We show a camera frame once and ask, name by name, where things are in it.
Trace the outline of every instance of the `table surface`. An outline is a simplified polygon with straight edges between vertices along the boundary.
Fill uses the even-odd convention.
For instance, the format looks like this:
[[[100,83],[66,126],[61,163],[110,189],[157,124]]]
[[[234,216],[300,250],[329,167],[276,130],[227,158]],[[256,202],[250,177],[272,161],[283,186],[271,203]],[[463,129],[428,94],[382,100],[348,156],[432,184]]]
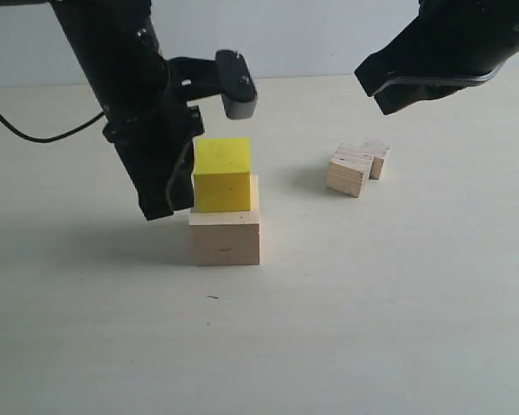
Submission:
[[[96,125],[0,125],[0,415],[519,415],[519,70],[383,117],[352,77],[259,82],[263,265],[193,266],[187,213],[146,223]],[[25,131],[87,87],[0,90]],[[332,152],[393,152],[361,199]]]

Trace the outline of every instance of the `black cable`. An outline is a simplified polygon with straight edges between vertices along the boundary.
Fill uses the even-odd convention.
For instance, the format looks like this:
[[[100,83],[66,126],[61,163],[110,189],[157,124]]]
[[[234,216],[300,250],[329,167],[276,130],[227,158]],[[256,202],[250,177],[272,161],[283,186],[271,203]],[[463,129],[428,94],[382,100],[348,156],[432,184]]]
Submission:
[[[0,122],[8,130],[10,130],[11,132],[13,132],[15,135],[22,138],[23,140],[30,141],[31,143],[37,143],[37,144],[47,144],[47,143],[53,143],[55,141],[60,141],[67,137],[71,137],[71,136],[77,134],[78,132],[85,130],[86,128],[90,127],[91,125],[93,125],[94,123],[99,121],[102,117],[104,117],[104,115],[105,114],[103,112],[101,112],[96,117],[94,117],[90,121],[84,123],[83,125],[75,128],[71,131],[64,132],[63,134],[60,134],[59,136],[55,136],[55,137],[51,137],[51,138],[36,138],[36,137],[28,136],[27,134],[22,133],[16,127],[14,127],[1,113],[0,113]]]

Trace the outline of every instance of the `wooden cube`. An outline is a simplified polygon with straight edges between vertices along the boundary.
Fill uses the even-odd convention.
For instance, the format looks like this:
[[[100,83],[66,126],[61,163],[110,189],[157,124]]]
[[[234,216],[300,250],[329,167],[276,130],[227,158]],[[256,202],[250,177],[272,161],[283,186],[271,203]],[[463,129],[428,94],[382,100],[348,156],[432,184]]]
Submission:
[[[369,179],[374,157],[357,148],[341,144],[329,163],[327,187],[360,197]]]
[[[252,208],[249,138],[202,138],[196,142],[195,206],[198,212]]]
[[[370,177],[379,180],[381,178],[382,168],[390,155],[390,146],[381,141],[368,138],[360,147],[362,151],[372,154],[375,158]]]
[[[224,213],[190,213],[189,224],[198,265],[260,263],[260,192],[251,176],[252,208]]]

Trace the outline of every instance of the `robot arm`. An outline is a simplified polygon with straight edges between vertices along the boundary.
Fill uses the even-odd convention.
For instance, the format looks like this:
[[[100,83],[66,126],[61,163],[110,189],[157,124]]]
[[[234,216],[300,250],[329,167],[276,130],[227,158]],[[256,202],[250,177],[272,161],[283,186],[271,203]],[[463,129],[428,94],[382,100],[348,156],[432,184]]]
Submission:
[[[519,52],[519,0],[420,0],[419,15],[356,70],[384,114],[491,80]]]
[[[194,204],[192,138],[204,132],[188,102],[220,94],[231,119],[251,117],[257,93],[244,58],[163,59],[151,0],[0,0],[50,3],[107,117],[115,146],[147,220]]]

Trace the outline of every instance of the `yellow cube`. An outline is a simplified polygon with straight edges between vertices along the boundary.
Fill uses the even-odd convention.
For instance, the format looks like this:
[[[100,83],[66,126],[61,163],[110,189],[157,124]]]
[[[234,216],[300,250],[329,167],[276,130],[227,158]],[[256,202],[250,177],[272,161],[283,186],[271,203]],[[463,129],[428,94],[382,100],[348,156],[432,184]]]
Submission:
[[[196,142],[195,208],[198,212],[252,209],[249,138],[202,138]]]

